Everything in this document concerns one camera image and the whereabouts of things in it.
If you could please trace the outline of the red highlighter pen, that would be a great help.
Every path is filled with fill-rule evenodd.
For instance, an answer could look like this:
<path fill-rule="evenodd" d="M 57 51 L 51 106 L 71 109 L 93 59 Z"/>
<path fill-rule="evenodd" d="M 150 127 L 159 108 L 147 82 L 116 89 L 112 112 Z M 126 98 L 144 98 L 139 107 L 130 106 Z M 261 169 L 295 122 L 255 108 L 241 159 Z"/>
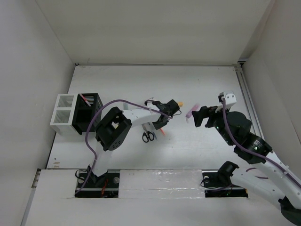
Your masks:
<path fill-rule="evenodd" d="M 87 100 L 81 93 L 79 93 L 79 95 L 80 95 L 80 97 L 85 101 L 85 103 L 86 103 L 89 107 L 91 107 L 91 104 L 88 102 L 88 100 Z"/>

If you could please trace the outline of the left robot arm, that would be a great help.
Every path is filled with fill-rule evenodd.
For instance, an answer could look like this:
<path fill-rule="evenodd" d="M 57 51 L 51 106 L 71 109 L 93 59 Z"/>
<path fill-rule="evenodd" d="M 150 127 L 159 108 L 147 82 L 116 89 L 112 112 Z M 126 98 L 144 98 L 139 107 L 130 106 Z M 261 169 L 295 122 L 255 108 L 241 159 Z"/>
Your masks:
<path fill-rule="evenodd" d="M 96 123 L 95 120 L 103 109 L 116 102 L 123 102 L 137 108 L 120 110 L 118 107 L 113 107 Z M 122 145 L 131 128 L 142 126 L 143 136 L 148 137 L 149 134 L 166 126 L 179 110 L 180 106 L 173 99 L 164 104 L 151 98 L 144 101 L 143 105 L 117 99 L 102 106 L 92 118 L 88 128 L 94 126 L 96 141 L 101 144 L 103 150 L 97 153 L 88 143 L 88 135 L 85 136 L 86 145 L 94 154 L 94 160 L 88 168 L 86 180 L 96 187 L 104 183 L 112 151 Z"/>

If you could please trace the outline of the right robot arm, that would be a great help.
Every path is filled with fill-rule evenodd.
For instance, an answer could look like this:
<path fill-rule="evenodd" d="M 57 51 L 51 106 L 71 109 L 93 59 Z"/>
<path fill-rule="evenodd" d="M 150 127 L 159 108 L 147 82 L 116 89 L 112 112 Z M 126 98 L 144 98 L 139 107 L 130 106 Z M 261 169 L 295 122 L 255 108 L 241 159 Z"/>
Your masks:
<path fill-rule="evenodd" d="M 232 185 L 240 186 L 265 199 L 280 210 L 292 224 L 301 224 L 301 181 L 273 153 L 272 147 L 261 137 L 251 133 L 251 121 L 240 112 L 203 106 L 193 111 L 195 126 L 208 119 L 206 128 L 214 127 L 234 153 L 266 175 L 258 178 L 233 162 L 226 161 L 215 173 L 204 175 L 201 185 L 217 191 Z"/>

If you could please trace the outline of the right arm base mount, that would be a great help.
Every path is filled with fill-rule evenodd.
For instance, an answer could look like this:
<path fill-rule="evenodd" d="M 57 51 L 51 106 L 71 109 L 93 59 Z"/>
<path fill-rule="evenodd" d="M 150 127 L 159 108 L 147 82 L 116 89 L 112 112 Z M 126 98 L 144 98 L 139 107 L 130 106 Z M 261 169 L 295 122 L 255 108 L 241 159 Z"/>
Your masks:
<path fill-rule="evenodd" d="M 202 171 L 200 186 L 205 189 L 206 198 L 248 198 L 245 188 L 234 185 L 230 177 L 239 166 L 226 161 L 218 170 Z"/>

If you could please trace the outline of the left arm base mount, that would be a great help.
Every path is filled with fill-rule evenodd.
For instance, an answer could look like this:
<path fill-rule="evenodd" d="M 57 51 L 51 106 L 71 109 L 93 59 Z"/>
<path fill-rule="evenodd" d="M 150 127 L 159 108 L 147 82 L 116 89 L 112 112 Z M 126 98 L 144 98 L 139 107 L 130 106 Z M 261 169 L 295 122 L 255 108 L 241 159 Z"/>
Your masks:
<path fill-rule="evenodd" d="M 76 198 L 118 198 L 120 171 L 109 170 L 103 175 L 97 177 L 93 172 L 90 174 L 87 182 L 90 167 L 86 170 L 78 169 L 75 172 L 77 185 L 75 189 Z"/>

